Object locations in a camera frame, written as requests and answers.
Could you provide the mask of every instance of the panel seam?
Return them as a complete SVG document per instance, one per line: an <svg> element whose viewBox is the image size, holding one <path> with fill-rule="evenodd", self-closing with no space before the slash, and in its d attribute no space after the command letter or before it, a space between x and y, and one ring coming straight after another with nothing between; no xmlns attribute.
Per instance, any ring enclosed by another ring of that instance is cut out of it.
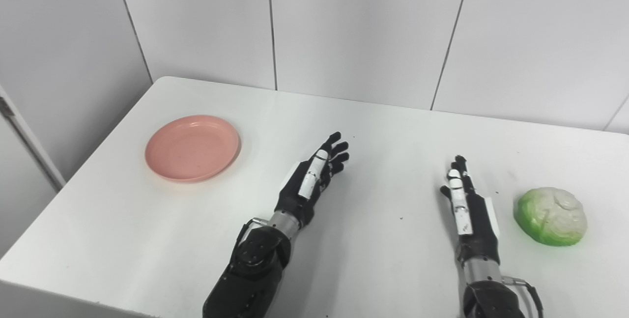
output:
<svg viewBox="0 0 629 318"><path fill-rule="evenodd" d="M273 79L275 90L277 91L277 65L275 53L275 28L273 23L273 0L269 0L269 17L271 22L271 49L273 53Z"/></svg>
<svg viewBox="0 0 629 318"><path fill-rule="evenodd" d="M131 28L133 29L133 35L135 36L135 42L140 48L140 56L142 56L142 62L144 62L144 67L146 68L146 73L148 74L148 78L153 84L153 76L151 76L151 71L148 69L148 63L146 62L146 56L144 56L144 49L142 49L142 45L140 44L140 38L138 38L138 32L135 29L135 24L133 23L133 18L131 18L131 12L129 11L129 6L126 4L126 0L122 0L124 3L124 10L126 11L126 16L129 18L129 22L131 22Z"/></svg>
<svg viewBox="0 0 629 318"><path fill-rule="evenodd" d="M627 103L627 101L629 100L629 94L627 94L627 96L625 97L625 99L622 101L622 103L620 103L620 107L618 107L616 109L616 111L614 112L614 114L611 115L611 119L609 119L609 121L607 122L607 124L605 124L605 127L602 128L602 131L607 130L607 128L611 125L611 122L614 121L614 119L616 118L616 115L618 115L618 113L620 113L620 109L622 109L625 104Z"/></svg>
<svg viewBox="0 0 629 318"><path fill-rule="evenodd" d="M454 19L454 26L452 27L452 34L450 34L450 41L448 42L448 49L445 51L445 56L443 58L443 64L441 66L441 72L439 72L439 79L436 82L436 88L434 88L434 95L432 103L430 104L430 110L434 108L434 101L436 101L436 95L439 91L439 85L441 85L441 78L443 77L443 71L445 70L445 65L448 62L448 56L450 54L450 47L452 46L452 40L454 39L454 32L457 30L458 18L461 15L461 9L463 8L463 2L465 0L461 0L458 4L457 17Z"/></svg>

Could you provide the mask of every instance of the robot finger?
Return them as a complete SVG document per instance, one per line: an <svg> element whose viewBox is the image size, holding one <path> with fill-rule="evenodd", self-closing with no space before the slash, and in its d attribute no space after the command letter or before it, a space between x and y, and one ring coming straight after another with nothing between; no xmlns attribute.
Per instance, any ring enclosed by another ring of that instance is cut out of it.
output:
<svg viewBox="0 0 629 318"><path fill-rule="evenodd" d="M330 152L330 158L334 158L337 154L346 151L349 147L350 144L348 144L347 141L343 141L343 143L334 146L334 148L332 148L332 151Z"/></svg>
<svg viewBox="0 0 629 318"><path fill-rule="evenodd" d="M330 170L332 171L332 175L335 175L343 171L344 168L345 168L345 165L342 163L332 163L332 168L330 168Z"/></svg>
<svg viewBox="0 0 629 318"><path fill-rule="evenodd" d="M441 193L445 195L445 197L447 197L450 201L452 201L452 194L450 193L450 188L448 188L447 186L442 186L441 188L439 188L439 191L441 191Z"/></svg>
<svg viewBox="0 0 629 318"><path fill-rule="evenodd" d="M454 158L457 169L461 173L461 181L463 182L463 189L468 194L475 194L476 190L474 190L474 184L472 183L472 178L469 175L467 170L467 159L462 155L458 155Z"/></svg>
<svg viewBox="0 0 629 318"><path fill-rule="evenodd" d="M344 152L340 155L337 155L336 157L332 157L332 161L330 161L330 163L343 163L347 161L348 159L350 159L350 154L347 152Z"/></svg>
<svg viewBox="0 0 629 318"><path fill-rule="evenodd" d="M332 149L332 145L337 143L340 139L341 139L341 133L337 131L328 137L325 143L321 145L321 148L326 150L327 152L330 152L330 150Z"/></svg>

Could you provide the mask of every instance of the white wall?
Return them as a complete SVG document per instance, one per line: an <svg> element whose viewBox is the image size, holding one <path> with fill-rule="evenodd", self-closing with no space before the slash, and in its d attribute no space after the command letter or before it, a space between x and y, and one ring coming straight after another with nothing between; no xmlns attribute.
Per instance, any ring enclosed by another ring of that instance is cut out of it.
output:
<svg viewBox="0 0 629 318"><path fill-rule="evenodd" d="M0 116L0 258L55 194L19 136Z"/></svg>
<svg viewBox="0 0 629 318"><path fill-rule="evenodd" d="M434 109L602 130L628 62L627 0L465 0Z"/></svg>
<svg viewBox="0 0 629 318"><path fill-rule="evenodd" d="M0 84L65 179L150 86L123 0L0 0Z"/></svg>
<svg viewBox="0 0 629 318"><path fill-rule="evenodd" d="M277 86L429 109L460 0L272 0Z"/></svg>
<svg viewBox="0 0 629 318"><path fill-rule="evenodd" d="M126 0L153 80L274 88L269 0Z"/></svg>

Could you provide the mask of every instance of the white finger segment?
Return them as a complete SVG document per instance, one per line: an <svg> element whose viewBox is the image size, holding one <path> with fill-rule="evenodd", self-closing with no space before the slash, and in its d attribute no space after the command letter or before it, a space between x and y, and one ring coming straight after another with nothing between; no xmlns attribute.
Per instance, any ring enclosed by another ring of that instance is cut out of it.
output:
<svg viewBox="0 0 629 318"><path fill-rule="evenodd" d="M328 153L324 150L317 151L313 157L312 163L310 163L310 167L308 168L308 172L306 173L304 180L301 182L299 193L297 193L298 195L310 200L310 196L315 190L314 187L316 182L321 179L321 170L323 170L327 161Z"/></svg>
<svg viewBox="0 0 629 318"><path fill-rule="evenodd" d="M452 210L454 211L454 221L457 224L457 233L459 235L473 234L465 190L458 170L448 172L448 186L450 187L450 197L452 197Z"/></svg>

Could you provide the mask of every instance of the robotic hand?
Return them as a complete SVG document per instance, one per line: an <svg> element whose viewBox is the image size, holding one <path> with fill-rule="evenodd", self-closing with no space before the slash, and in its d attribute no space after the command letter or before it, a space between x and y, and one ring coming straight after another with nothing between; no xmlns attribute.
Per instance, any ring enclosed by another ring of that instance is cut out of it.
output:
<svg viewBox="0 0 629 318"><path fill-rule="evenodd" d="M290 240L313 219L321 193L350 157L347 142L333 146L340 139L335 132L299 163L269 221L254 218L243 226L227 268L203 305L203 318L265 316L290 260ZM252 229L253 223L260 227Z"/></svg>
<svg viewBox="0 0 629 318"><path fill-rule="evenodd" d="M465 163L465 158L456 157L447 175L448 186L440 189L450 199L457 225L457 260L467 282L462 305L465 318L524 318L517 295L506 285L526 287L539 318L543 318L535 287L525 280L501 275L494 206L491 199L476 193Z"/></svg>

